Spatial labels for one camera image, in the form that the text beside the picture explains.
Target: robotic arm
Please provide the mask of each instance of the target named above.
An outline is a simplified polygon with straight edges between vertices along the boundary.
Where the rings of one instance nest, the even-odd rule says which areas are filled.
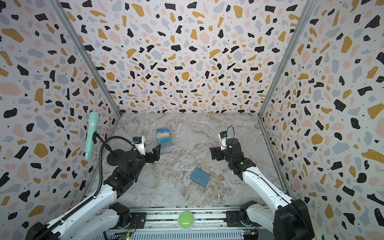
[[[227,212],[227,224],[244,226],[260,224],[271,231],[276,240],[309,240],[314,231],[308,208],[301,200],[293,200],[273,185],[250,159],[245,158],[236,138],[228,139],[226,131],[218,134],[219,147],[210,147],[212,160],[226,160],[229,169],[250,185],[266,202],[269,209],[255,201],[240,207],[238,213]]]
[[[41,222],[33,225],[27,232],[26,240],[92,239],[99,235],[100,230],[104,231],[114,226],[125,229],[135,225],[138,228],[138,222],[141,221],[136,221],[135,217],[145,220],[146,213],[135,213],[133,216],[130,214],[129,208],[118,202],[110,205],[109,209],[101,215],[95,216],[95,214],[104,206],[118,199],[134,182],[137,182],[145,163],[154,163],[160,159],[161,146],[159,144],[153,148],[153,152],[145,152],[145,138],[143,136],[133,137],[132,142],[120,136],[103,140],[96,132],[98,122],[99,114],[90,113],[84,154],[85,159],[88,160],[93,151],[93,144],[96,143],[96,138],[103,142],[99,152],[100,180],[98,189],[58,218],[45,225]],[[129,151],[112,150],[107,142],[114,138],[126,141],[132,146],[132,149]],[[107,157],[108,164],[117,167],[103,182],[104,148],[110,152]]]

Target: terrazzo pattern wall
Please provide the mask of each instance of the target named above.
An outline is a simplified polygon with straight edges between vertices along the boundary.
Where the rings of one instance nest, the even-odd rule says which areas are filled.
[[[0,1],[0,22],[0,239],[21,240],[81,200],[89,113],[103,136],[117,117],[45,1]]]
[[[62,6],[122,112],[258,112],[306,1]]]
[[[318,239],[384,239],[384,1],[321,1],[262,120]]]

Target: terrazzo wallpaper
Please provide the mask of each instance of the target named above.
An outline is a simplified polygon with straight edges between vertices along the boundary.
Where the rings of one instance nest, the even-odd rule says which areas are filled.
[[[261,117],[317,239],[384,239],[384,1],[319,3]]]
[[[63,0],[122,112],[259,112],[305,0]]]
[[[103,137],[117,117],[47,2],[0,1],[0,22],[0,239],[21,240],[81,200],[89,113]]]

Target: metal corner post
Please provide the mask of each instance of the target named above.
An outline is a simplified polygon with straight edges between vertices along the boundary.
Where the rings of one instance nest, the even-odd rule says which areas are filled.
[[[59,18],[59,22],[61,23],[64,30],[69,35],[70,39],[72,40],[75,48],[79,52],[81,58],[83,59],[84,63],[86,64],[87,68],[93,75],[94,79],[96,80],[97,85],[99,86],[101,92],[104,94],[105,98],[107,99],[109,106],[111,107],[112,111],[116,114],[116,116],[119,118],[121,115],[121,112],[117,108],[117,105],[115,101],[113,100],[111,94],[109,93],[109,90],[107,89],[107,86],[104,84],[103,80],[101,79],[100,74],[97,72],[95,65],[93,64],[93,61],[91,60],[91,57],[87,54],[83,44],[81,43],[80,39],[78,38],[78,34],[76,33],[76,30],[74,29],[73,25],[71,24],[67,14],[61,7],[61,3],[59,0],[48,0],[52,10],[55,12],[57,17]]]
[[[271,101],[272,96],[275,92],[274,89],[277,87],[280,81],[280,78],[283,75],[284,69],[286,68],[288,62],[290,61],[290,57],[293,54],[294,50],[296,49],[296,45],[298,44],[301,35],[305,31],[305,27],[309,22],[313,9],[315,8],[318,2],[319,0],[307,0],[307,2],[305,3],[303,14],[300,17],[299,22],[297,23],[297,27],[295,29],[295,32],[292,36],[290,43],[288,44],[288,47],[285,51],[283,59],[281,60],[279,69],[277,70],[276,75],[273,77],[272,84],[269,86],[269,90],[265,96],[263,105],[259,112],[259,116],[263,116],[265,111],[267,110],[269,102]]]

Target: microphone head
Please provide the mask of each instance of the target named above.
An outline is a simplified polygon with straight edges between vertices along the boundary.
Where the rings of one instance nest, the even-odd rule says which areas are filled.
[[[88,118],[88,124],[99,124],[100,114],[91,112]]]

